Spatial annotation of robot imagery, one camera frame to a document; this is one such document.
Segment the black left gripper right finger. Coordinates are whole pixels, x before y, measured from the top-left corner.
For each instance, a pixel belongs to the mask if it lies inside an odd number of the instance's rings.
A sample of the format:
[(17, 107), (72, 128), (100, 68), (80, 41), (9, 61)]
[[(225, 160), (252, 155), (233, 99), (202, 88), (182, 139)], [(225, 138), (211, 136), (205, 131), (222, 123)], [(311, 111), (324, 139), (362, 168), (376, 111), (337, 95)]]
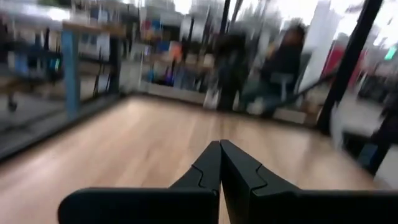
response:
[(302, 190), (229, 140), (220, 145), (231, 223), (397, 223), (397, 192)]

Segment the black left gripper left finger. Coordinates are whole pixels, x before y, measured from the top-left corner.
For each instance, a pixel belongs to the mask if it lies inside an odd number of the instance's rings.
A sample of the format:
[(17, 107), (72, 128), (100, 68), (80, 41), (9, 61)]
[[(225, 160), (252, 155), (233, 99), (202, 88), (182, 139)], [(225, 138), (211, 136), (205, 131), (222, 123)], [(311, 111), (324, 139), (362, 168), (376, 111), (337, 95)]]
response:
[(221, 144), (211, 142), (191, 167), (166, 188), (77, 190), (58, 207), (59, 223), (217, 223)]

